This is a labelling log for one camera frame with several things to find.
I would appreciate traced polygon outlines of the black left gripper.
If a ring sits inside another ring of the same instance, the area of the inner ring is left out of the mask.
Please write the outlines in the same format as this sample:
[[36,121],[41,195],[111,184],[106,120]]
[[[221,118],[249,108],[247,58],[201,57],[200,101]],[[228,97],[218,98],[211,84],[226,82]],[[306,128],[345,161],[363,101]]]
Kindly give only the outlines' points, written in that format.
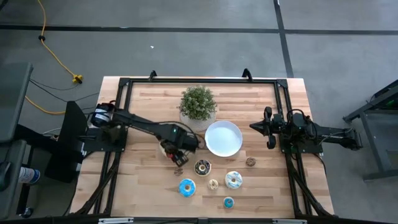
[[166,157],[169,158],[177,167],[182,167],[188,162],[188,154],[195,153],[199,147],[199,140],[197,136],[187,135],[176,145],[172,144],[169,147],[169,153]]

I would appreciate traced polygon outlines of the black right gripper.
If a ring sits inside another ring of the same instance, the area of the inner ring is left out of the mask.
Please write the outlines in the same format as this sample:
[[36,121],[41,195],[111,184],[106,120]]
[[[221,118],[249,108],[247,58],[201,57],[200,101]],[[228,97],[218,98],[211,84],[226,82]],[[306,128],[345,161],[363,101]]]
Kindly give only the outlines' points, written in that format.
[[264,110],[264,120],[252,123],[249,125],[249,127],[259,132],[263,136],[267,136],[267,148],[273,149],[276,145],[276,138],[274,134],[281,133],[284,123],[285,121],[282,114],[272,114],[272,108],[267,106]]

